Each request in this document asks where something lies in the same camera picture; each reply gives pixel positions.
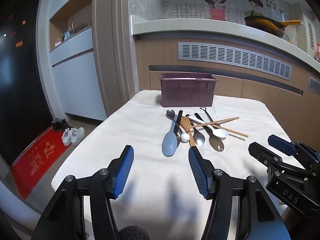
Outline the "black handle brown spoon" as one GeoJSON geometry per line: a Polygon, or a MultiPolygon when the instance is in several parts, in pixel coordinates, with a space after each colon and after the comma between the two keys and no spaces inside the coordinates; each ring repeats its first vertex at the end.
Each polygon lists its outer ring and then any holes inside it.
{"type": "MultiPolygon", "coordinates": [[[[195,116],[196,118],[198,118],[199,120],[203,121],[203,119],[200,117],[199,114],[195,113],[195,116]]],[[[203,126],[202,128],[204,128],[204,130],[207,132],[207,134],[209,135],[209,144],[210,146],[216,150],[217,152],[222,152],[225,148],[222,140],[219,138],[219,137],[216,137],[214,134],[213,134],[213,131],[211,128],[209,128],[208,126],[203,126]]],[[[195,139],[195,142],[196,142],[196,145],[203,145],[204,144],[204,139],[202,140],[203,143],[201,144],[202,139],[195,139]]]]}

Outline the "smiley handle steel spoon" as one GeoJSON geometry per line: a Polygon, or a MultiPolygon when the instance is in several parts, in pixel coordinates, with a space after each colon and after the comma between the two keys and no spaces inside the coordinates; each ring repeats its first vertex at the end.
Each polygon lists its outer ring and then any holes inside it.
{"type": "Polygon", "coordinates": [[[197,146],[202,146],[205,142],[204,135],[201,132],[199,132],[196,128],[193,128],[193,139],[197,146]]]}

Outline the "light blue rice spoon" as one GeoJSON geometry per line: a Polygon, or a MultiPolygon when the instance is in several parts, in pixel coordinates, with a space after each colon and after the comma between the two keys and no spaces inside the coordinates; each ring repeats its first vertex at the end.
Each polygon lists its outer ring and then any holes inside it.
{"type": "Polygon", "coordinates": [[[172,120],[171,127],[169,131],[165,134],[163,141],[162,141],[162,153],[166,157],[170,157],[174,155],[176,148],[177,148],[177,137],[174,133],[175,129],[175,120],[172,120]]]}

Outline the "white ceramic soup spoon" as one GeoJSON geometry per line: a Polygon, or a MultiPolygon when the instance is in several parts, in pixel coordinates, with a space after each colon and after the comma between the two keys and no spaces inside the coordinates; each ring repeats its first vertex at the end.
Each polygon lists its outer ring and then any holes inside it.
{"type": "MultiPolygon", "coordinates": [[[[186,117],[188,117],[190,120],[192,120],[193,122],[195,122],[197,124],[204,124],[204,121],[202,121],[192,115],[186,115],[186,117]]],[[[216,137],[218,137],[220,139],[225,139],[229,135],[229,133],[224,129],[214,128],[213,135],[215,135],[216,137]]]]}

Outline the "wooden spoon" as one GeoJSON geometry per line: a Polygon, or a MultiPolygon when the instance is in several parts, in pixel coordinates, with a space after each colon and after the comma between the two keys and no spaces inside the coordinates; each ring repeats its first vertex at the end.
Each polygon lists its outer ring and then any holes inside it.
{"type": "Polygon", "coordinates": [[[180,122],[181,127],[185,130],[185,132],[189,135],[189,144],[191,147],[196,146],[195,141],[193,139],[193,135],[190,131],[190,120],[187,117],[182,117],[180,122]]]}

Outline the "black handle steel spoon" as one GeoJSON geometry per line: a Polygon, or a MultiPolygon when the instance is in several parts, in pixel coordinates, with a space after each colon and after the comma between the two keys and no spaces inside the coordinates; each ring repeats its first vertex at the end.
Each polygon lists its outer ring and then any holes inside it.
{"type": "Polygon", "coordinates": [[[180,141],[181,142],[188,142],[188,137],[185,136],[186,134],[184,132],[182,132],[180,126],[177,124],[177,121],[175,119],[176,114],[175,114],[174,110],[168,109],[167,110],[167,116],[170,117],[173,120],[174,125],[175,125],[174,133],[176,135],[178,135],[178,133],[180,134],[180,141]]]}

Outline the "white kitchen countertop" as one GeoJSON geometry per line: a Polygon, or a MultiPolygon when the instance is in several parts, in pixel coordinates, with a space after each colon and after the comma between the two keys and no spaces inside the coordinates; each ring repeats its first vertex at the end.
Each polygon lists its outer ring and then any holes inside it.
{"type": "Polygon", "coordinates": [[[148,21],[137,15],[131,15],[131,34],[150,34],[170,31],[191,31],[207,34],[222,34],[259,42],[285,52],[319,71],[319,63],[297,46],[272,34],[245,25],[200,18],[170,18],[148,21]]]}

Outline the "white table cloth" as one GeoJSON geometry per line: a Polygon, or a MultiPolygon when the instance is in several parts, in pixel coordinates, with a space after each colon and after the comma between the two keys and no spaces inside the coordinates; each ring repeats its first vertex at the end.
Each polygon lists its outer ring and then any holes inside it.
{"type": "MultiPolygon", "coordinates": [[[[207,112],[214,120],[239,117],[225,127],[249,137],[229,135],[222,152],[206,142],[199,147],[201,155],[231,177],[245,179],[252,175],[265,185],[266,167],[250,156],[249,144],[257,142],[267,147],[272,134],[289,139],[266,105],[217,95],[207,112]]],[[[184,113],[197,113],[208,120],[199,108],[185,108],[184,113]]],[[[181,143],[171,157],[162,153],[162,141],[170,127],[171,120],[161,106],[161,93],[139,92],[76,147],[52,179],[52,188],[56,190],[68,175],[92,176],[130,145],[134,149],[133,164],[123,193],[112,201],[117,227],[140,226],[152,239],[200,239],[211,203],[198,191],[188,160],[189,145],[181,143]]]]}

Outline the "white sneaker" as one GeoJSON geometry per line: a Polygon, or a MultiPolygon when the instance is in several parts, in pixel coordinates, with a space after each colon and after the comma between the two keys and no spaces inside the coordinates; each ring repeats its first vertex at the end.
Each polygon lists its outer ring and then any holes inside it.
{"type": "Polygon", "coordinates": [[[64,146],[67,147],[71,144],[71,135],[72,135],[72,130],[70,128],[65,129],[61,137],[64,146]]]}
{"type": "Polygon", "coordinates": [[[84,139],[86,131],[83,127],[71,129],[71,144],[78,145],[84,139]]]}

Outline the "purple plastic utensil caddy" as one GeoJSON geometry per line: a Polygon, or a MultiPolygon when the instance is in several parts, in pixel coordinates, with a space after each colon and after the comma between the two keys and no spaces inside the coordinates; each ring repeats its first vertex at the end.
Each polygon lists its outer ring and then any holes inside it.
{"type": "Polygon", "coordinates": [[[210,107],[217,79],[205,73],[163,73],[159,78],[163,107],[210,107]]]}

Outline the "red door mat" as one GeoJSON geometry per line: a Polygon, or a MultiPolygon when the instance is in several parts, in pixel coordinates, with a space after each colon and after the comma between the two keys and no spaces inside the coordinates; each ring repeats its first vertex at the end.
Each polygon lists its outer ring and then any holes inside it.
{"type": "Polygon", "coordinates": [[[54,132],[52,128],[47,129],[38,137],[10,168],[18,192],[26,199],[32,189],[67,150],[62,142],[62,131],[54,132]]]}

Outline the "black refrigerator door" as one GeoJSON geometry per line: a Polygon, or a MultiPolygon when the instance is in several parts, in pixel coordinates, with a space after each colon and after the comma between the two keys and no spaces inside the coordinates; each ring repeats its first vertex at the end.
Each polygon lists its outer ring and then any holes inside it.
{"type": "Polygon", "coordinates": [[[1,157],[11,166],[49,126],[36,57],[40,0],[17,0],[1,25],[1,157]]]}

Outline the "grey ventilation grille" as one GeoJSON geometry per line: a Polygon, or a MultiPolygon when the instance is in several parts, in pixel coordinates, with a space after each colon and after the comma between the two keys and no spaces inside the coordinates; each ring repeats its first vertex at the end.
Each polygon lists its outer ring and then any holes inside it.
{"type": "Polygon", "coordinates": [[[254,51],[219,44],[179,42],[178,59],[247,68],[287,81],[291,80],[292,75],[292,66],[283,61],[254,51]]]}

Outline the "white cabinet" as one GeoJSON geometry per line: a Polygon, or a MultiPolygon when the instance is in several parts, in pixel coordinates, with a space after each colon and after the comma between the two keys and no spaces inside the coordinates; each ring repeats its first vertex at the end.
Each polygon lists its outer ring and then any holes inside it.
{"type": "Polygon", "coordinates": [[[92,0],[40,0],[37,62],[44,96],[55,118],[107,118],[95,66],[92,12],[92,0]]]}

